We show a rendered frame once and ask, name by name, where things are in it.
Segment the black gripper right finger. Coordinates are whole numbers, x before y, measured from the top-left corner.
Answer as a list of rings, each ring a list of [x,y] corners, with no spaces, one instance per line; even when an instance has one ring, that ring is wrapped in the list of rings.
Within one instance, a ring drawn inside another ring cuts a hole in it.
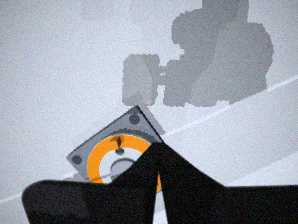
[[[298,218],[298,184],[224,186],[166,143],[159,147],[167,224]]]

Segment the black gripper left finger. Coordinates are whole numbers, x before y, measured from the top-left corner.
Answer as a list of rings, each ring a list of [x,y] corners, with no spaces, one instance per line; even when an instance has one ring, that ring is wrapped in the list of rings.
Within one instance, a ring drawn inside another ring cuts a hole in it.
[[[153,224],[159,160],[153,142],[110,183],[36,181],[21,196],[29,224]]]

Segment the orange ring-shaped plate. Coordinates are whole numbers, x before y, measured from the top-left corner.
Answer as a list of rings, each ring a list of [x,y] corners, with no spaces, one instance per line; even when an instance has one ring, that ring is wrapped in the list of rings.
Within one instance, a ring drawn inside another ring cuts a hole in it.
[[[94,146],[87,160],[91,183],[110,183],[110,172],[115,160],[123,158],[135,162],[151,144],[144,137],[131,133],[118,133],[104,138]],[[124,153],[117,152],[119,147],[124,149]]]

